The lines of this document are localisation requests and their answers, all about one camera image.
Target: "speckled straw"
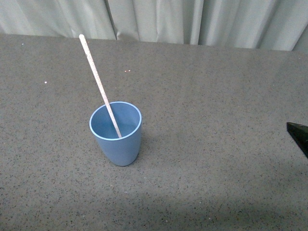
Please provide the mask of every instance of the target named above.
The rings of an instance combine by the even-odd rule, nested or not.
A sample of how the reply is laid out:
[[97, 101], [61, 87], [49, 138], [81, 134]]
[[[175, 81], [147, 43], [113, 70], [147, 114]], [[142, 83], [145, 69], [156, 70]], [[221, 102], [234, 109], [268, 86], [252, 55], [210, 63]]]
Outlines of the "speckled straw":
[[96, 66], [95, 66], [95, 63], [94, 63], [94, 61], [93, 61], [91, 52], [90, 52], [90, 50], [89, 50], [89, 47], [88, 47], [86, 38], [85, 38], [84, 35], [81, 34], [81, 35], [79, 35], [79, 39], [80, 39], [81, 45], [82, 45], [82, 47], [83, 47], [83, 50], [85, 51], [85, 54], [86, 54], [86, 56], [87, 56], [87, 59], [88, 59], [88, 62], [89, 62], [89, 64], [90, 64], [90, 67], [91, 67], [91, 70], [92, 70], [92, 72], [93, 72], [93, 75], [94, 75], [94, 77], [95, 77], [97, 86], [98, 86], [98, 88], [100, 89], [101, 95], [102, 95], [102, 97], [103, 97], [103, 99], [104, 99], [105, 105], [106, 105], [106, 107], [107, 107], [107, 110], [108, 110], [109, 116], [110, 116], [110, 118], [111, 118], [111, 120], [112, 120], [112, 123], [113, 123], [113, 125], [114, 125], [114, 127], [115, 127], [115, 130], [116, 130], [116, 132], [117, 132], [117, 135], [119, 136], [119, 138], [121, 138], [122, 136], [121, 136], [119, 127], [118, 127], [118, 125], [117, 125], [117, 123], [116, 123], [115, 116], [114, 116], [114, 114], [113, 114], [113, 112], [112, 112], [112, 110], [111, 110], [109, 101], [108, 101], [107, 96], [106, 96], [106, 93], [105, 93], [105, 91], [104, 91], [104, 87], [103, 87], [103, 85], [102, 85], [101, 79], [100, 79], [100, 77], [99, 77], [99, 75], [98, 75], [98, 72], [97, 72], [97, 70], [96, 70]]

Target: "black object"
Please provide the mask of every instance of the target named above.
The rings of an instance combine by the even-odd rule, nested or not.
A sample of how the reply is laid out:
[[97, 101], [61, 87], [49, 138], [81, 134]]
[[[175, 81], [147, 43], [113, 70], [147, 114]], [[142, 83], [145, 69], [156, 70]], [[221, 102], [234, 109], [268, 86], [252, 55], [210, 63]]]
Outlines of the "black object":
[[287, 131], [308, 158], [308, 127], [288, 122]]

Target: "gray speckled countertop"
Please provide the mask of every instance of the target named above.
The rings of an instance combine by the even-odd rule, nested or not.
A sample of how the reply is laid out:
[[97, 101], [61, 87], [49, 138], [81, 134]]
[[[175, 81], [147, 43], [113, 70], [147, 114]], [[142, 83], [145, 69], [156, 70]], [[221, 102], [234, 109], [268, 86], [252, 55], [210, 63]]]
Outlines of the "gray speckled countertop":
[[0, 35], [1, 230], [307, 230], [286, 131], [308, 125], [307, 55], [88, 41], [109, 101], [142, 113], [140, 153], [117, 167], [96, 143], [79, 39]]

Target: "curtain fold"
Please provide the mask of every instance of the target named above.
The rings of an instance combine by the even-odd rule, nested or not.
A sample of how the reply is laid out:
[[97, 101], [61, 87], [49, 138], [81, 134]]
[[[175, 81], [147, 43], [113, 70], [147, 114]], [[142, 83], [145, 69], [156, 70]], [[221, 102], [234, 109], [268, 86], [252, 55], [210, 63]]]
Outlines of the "curtain fold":
[[308, 53], [308, 0], [0, 0], [0, 33]]

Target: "cup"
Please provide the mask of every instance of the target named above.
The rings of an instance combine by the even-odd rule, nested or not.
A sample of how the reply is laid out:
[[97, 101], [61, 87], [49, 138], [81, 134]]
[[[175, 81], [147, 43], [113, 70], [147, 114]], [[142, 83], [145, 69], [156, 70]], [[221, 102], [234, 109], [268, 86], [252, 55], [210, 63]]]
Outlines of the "cup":
[[122, 137], [119, 138], [106, 105], [96, 109], [90, 118], [90, 129], [107, 158], [118, 166], [136, 159], [141, 144], [141, 113], [127, 102], [112, 102], [111, 109]]

